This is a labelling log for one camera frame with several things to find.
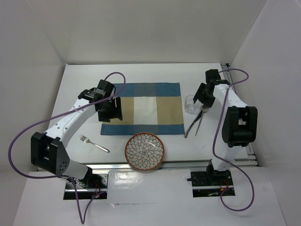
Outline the clear drinking glass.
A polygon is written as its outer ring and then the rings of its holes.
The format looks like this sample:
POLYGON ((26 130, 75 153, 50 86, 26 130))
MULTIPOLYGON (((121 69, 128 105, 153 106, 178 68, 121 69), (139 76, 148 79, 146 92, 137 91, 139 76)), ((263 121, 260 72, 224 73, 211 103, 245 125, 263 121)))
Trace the clear drinking glass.
POLYGON ((197 115, 200 111, 199 101, 193 101, 194 96, 188 95, 184 101, 184 110, 188 114, 197 115))

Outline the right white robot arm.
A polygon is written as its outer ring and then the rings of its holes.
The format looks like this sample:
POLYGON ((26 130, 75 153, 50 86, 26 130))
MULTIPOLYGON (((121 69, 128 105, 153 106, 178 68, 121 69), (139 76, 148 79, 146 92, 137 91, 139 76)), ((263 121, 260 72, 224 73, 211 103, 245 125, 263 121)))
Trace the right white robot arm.
POLYGON ((201 83, 194 98, 205 108, 211 108, 215 100, 222 105, 222 117, 218 122, 218 132, 214 137, 222 138, 222 145, 214 145, 214 157, 209 162, 205 179, 215 185, 230 175, 230 164, 234 162, 242 147, 248 146, 256 138, 256 107, 244 103, 226 80, 213 80, 201 83))

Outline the blue beige cloth placemat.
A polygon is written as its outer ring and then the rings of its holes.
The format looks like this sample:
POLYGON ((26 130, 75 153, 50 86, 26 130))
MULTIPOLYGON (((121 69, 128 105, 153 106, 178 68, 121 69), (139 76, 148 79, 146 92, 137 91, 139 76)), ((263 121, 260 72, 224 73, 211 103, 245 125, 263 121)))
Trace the blue beige cloth placemat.
POLYGON ((148 132, 183 135, 184 121, 179 83, 128 83, 120 93, 123 120, 101 126, 101 135, 127 136, 148 132))

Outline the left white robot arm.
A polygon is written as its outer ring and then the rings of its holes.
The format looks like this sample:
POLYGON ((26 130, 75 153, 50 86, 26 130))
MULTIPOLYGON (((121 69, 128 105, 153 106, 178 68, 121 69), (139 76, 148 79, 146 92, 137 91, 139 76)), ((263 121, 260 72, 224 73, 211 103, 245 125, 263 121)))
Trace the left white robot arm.
POLYGON ((92 186, 101 177, 82 163, 69 158, 66 147, 78 129, 95 113, 101 122, 122 119, 120 97, 110 97, 97 88, 86 89, 78 96, 68 114, 44 133, 31 137, 31 163, 58 177, 70 176, 83 188, 92 186))

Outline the floral patterned brown-rim plate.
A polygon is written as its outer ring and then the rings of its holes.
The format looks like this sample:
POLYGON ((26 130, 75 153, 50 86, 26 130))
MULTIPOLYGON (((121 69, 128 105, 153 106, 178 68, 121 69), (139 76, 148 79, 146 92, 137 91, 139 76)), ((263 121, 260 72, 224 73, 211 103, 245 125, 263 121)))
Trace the floral patterned brown-rim plate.
POLYGON ((159 137, 152 133, 138 133, 132 136, 125 146, 127 163, 145 159, 146 161, 163 161, 165 147, 159 137))

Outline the silver fork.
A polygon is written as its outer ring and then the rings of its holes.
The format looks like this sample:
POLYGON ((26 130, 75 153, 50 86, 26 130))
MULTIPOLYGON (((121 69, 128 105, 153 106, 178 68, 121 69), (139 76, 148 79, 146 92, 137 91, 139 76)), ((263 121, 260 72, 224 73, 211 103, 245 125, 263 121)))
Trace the silver fork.
POLYGON ((79 135, 79 139, 81 141, 83 141, 84 143, 87 143, 87 144, 92 144, 94 146, 96 146, 97 148, 101 149, 102 151, 106 152, 106 153, 110 153, 110 150, 108 150, 107 148, 103 147, 103 146, 100 146, 94 142, 92 142, 89 138, 87 138, 86 136, 84 135, 79 135))

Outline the silver table knife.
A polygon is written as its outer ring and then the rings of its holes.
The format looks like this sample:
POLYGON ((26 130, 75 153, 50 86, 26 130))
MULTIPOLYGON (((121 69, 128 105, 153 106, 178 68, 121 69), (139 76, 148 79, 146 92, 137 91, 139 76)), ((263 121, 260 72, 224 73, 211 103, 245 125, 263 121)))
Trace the silver table knife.
POLYGON ((192 127, 195 125, 195 123, 198 121, 198 120, 200 120, 201 119, 201 117, 202 117, 202 115, 203 115, 203 106, 200 108, 200 112, 198 113, 198 115, 196 116, 196 118, 193 120, 193 122, 191 123, 191 125, 188 127, 188 129, 185 131, 185 133, 184 133, 184 138, 187 138, 188 137, 188 135, 189 135, 189 133, 190 133, 190 131, 191 131, 191 129, 192 129, 192 127))

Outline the silver spoon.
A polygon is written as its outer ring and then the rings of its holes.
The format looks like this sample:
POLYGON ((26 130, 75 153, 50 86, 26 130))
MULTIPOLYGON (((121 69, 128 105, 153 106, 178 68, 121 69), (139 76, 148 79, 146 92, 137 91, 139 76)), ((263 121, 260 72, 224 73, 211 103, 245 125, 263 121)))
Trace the silver spoon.
POLYGON ((200 128, 200 125, 201 125, 201 122, 202 122, 202 120, 203 120, 203 117, 204 117, 205 113, 208 112, 208 110, 209 110, 208 108, 202 106, 202 115, 201 115, 201 117, 200 117, 200 119, 199 119, 199 123, 198 123, 197 130, 196 130, 196 132, 195 132, 195 136, 197 136, 198 131, 199 131, 199 128, 200 128))

